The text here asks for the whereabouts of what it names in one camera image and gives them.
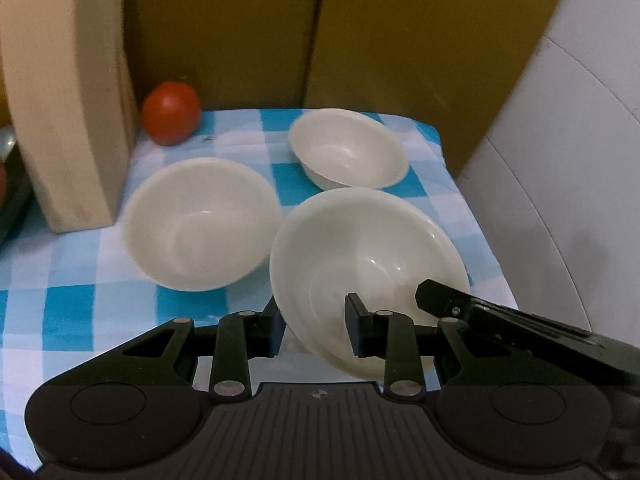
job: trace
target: cardboard wall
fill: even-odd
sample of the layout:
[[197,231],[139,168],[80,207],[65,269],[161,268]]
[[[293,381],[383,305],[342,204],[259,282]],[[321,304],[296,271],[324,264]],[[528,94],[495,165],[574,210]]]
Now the cardboard wall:
[[524,69],[557,0],[322,0],[308,107],[435,126],[458,174]]
[[164,80],[208,109],[299,107],[316,0],[125,0],[138,100]]

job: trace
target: knife block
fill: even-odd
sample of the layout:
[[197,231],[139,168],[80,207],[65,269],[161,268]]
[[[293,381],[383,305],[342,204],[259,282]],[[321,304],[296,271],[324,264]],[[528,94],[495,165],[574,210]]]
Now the knife block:
[[15,134],[52,231],[115,222],[136,131],[123,0],[0,0]]

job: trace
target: red tomato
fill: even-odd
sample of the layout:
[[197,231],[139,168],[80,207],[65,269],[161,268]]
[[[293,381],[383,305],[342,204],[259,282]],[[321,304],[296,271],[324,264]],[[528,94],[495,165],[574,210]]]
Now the red tomato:
[[160,83],[142,104],[142,125],[156,144],[183,142],[200,124],[200,100],[186,83]]

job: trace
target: metal screw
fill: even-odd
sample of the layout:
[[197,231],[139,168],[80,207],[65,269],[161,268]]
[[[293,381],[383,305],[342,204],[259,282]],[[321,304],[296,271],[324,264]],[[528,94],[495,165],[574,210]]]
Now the metal screw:
[[235,397],[244,392],[244,384],[240,381],[220,381],[213,387],[213,391],[223,397]]
[[401,397],[413,397],[422,391],[422,387],[415,381],[396,381],[389,389]]

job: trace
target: table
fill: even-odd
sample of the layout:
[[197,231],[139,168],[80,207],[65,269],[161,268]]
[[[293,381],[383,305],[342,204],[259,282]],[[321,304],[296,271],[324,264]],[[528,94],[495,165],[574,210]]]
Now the table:
[[[173,162],[220,156],[246,164],[276,189],[285,216],[320,192],[304,175],[287,142],[304,110],[206,112],[193,137],[168,148],[141,132],[124,190]],[[409,118],[367,114],[395,132],[411,168],[386,189],[433,218],[457,247],[472,294],[515,306],[500,266],[444,165],[440,138]],[[52,234],[34,202],[21,228],[0,251],[0,446],[32,468],[40,462],[24,427],[24,408],[44,381],[174,317],[197,326],[239,310],[261,310],[271,297],[268,266],[240,282],[207,292],[177,292],[147,280],[127,256],[118,224]],[[208,383],[206,360],[194,385]],[[307,352],[288,330],[280,354],[250,362],[252,387],[261,381],[354,380]],[[427,374],[430,388],[437,378]]]

